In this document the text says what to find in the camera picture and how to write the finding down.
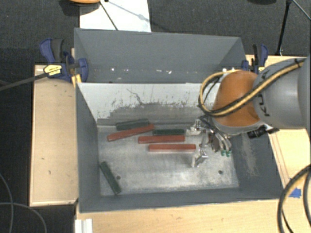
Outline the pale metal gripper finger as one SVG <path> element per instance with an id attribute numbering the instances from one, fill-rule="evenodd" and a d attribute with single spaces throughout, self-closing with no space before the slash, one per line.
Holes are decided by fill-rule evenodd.
<path id="1" fill-rule="evenodd" d="M 197 119 L 195 123 L 187 129 L 187 135 L 200 135 L 201 134 L 201 120 Z"/>
<path id="2" fill-rule="evenodd" d="M 204 149 L 199 149 L 191 157 L 191 167 L 199 167 L 208 158 L 207 152 Z"/>

